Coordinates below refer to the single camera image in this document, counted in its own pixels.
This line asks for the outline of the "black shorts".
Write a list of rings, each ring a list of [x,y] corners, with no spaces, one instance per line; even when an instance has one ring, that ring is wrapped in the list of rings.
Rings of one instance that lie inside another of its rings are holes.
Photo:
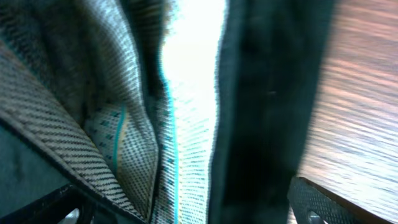
[[[334,1],[2,1],[1,215],[286,223]]]

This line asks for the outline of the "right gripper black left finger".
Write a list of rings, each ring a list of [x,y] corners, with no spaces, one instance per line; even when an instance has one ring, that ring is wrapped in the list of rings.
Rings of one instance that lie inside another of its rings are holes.
[[[92,219],[93,204],[69,184],[1,217],[1,224],[87,224]]]

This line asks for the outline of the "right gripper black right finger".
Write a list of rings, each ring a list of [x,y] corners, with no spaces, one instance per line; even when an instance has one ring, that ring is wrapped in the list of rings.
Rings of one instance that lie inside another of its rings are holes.
[[[298,224],[391,224],[304,177],[293,177],[287,193]]]

